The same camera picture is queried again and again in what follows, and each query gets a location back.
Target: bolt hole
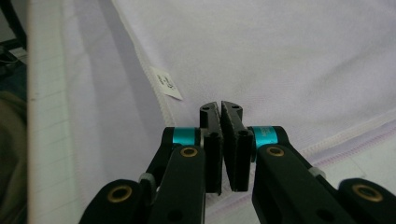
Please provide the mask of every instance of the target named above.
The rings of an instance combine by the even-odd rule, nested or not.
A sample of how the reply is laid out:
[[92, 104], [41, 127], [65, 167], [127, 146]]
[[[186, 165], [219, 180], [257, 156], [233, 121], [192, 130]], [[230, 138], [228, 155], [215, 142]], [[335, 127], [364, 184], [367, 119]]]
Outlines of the bolt hole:
[[116, 186], [108, 194], [107, 199], [111, 203], [121, 203], [132, 195], [132, 188], [128, 185]]
[[285, 151], [283, 151], [278, 147], [268, 147], [267, 153], [270, 154], [271, 156], [276, 156], [276, 157], [281, 157], [285, 155]]
[[334, 215], [327, 210], [319, 209], [317, 211], [317, 215], [327, 222], [333, 222], [335, 220]]
[[376, 196], [375, 191], [373, 191], [372, 189], [360, 188], [360, 189], [359, 189], [359, 192], [360, 192], [361, 194], [366, 195], [367, 197], [372, 197], [372, 198], [374, 198], [374, 197]]
[[183, 218], [183, 213], [180, 210], [172, 210], [168, 213], [168, 220], [178, 222]]
[[242, 136], [248, 135], [248, 131], [246, 131], [246, 130], [239, 131], [238, 133], [239, 133], [239, 135], [242, 135]]
[[181, 149], [180, 154], [183, 157], [194, 157], [198, 154], [198, 150], [193, 147], [185, 147]]
[[113, 192], [113, 197], [114, 198], [122, 198], [127, 194], [128, 191], [126, 189], [117, 189], [116, 191]]
[[382, 194], [376, 189], [371, 188], [370, 186], [363, 184], [356, 184], [352, 186], [352, 189], [358, 194], [361, 198], [368, 200], [373, 203], [379, 203], [384, 198]]

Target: fabric tag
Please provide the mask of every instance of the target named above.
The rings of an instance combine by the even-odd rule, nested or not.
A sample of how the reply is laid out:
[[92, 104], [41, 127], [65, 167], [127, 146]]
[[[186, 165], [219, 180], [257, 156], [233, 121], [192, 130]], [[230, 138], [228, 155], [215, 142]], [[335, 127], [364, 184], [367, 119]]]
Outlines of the fabric tag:
[[164, 94], [175, 97], [178, 100], [183, 100], [180, 92], [178, 91], [175, 82], [172, 80], [171, 76], [155, 67], [151, 67], [151, 71], [157, 79], [158, 84]]

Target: white surface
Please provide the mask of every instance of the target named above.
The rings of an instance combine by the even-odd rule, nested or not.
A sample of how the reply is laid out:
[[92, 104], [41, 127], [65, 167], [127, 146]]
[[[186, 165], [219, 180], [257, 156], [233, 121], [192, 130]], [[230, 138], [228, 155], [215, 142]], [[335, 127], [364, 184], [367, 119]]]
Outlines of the white surface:
[[29, 223], [78, 223], [64, 82], [61, 1], [29, 3]]
[[[134, 45], [111, 3], [39, 0], [30, 2], [29, 11], [29, 220], [77, 223], [105, 183], [121, 177], [136, 180], [146, 169], [160, 144], [164, 122]], [[185, 89], [177, 86], [183, 94]], [[198, 107], [191, 113], [193, 119], [198, 119]], [[253, 111], [245, 108], [244, 117], [262, 112]], [[381, 147], [380, 157], [355, 154], [353, 164], [340, 160], [325, 171], [332, 176], [340, 167], [347, 169], [333, 183], [350, 175], [378, 176], [379, 163], [386, 166], [381, 172], [392, 169], [393, 146]], [[378, 181], [382, 184], [391, 177], [386, 173]], [[209, 209], [208, 222], [257, 220], [245, 203], [225, 198], [218, 206], [225, 209]]]
[[281, 125], [314, 154], [396, 118], [392, 3], [113, 2], [142, 66], [169, 73], [184, 98], [156, 91], [167, 125], [194, 126], [200, 105], [227, 100], [246, 125]]

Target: clothing label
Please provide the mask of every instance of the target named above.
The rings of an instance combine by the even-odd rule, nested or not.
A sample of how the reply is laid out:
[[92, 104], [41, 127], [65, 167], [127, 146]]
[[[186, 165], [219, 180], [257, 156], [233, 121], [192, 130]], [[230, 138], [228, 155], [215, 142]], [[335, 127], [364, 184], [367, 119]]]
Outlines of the clothing label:
[[175, 97], [178, 100], [183, 100], [180, 92], [175, 85], [175, 82], [172, 80], [171, 76], [168, 73], [155, 67], [151, 67], [151, 71], [156, 77], [157, 82], [160, 85], [161, 90], [163, 91], [163, 94]]

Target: white fabric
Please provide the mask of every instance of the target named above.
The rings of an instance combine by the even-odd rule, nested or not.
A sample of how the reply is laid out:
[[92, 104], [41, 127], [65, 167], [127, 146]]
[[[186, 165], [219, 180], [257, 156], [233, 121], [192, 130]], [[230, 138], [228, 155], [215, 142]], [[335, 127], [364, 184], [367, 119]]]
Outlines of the white fabric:
[[[137, 180], [165, 124], [198, 126], [209, 102], [240, 104], [246, 125], [284, 126], [305, 156], [396, 118], [391, 1], [113, 2], [129, 36], [111, 3], [64, 0], [85, 205], [109, 181]], [[170, 74], [183, 101], [160, 93], [151, 66]]]
[[111, 2], [64, 0], [63, 12], [69, 120], [85, 208], [108, 182], [137, 181], [146, 172], [165, 126]]
[[113, 2], [143, 67], [184, 98], [157, 94], [168, 125], [195, 126], [200, 105], [227, 100], [312, 154], [396, 118], [394, 2]]

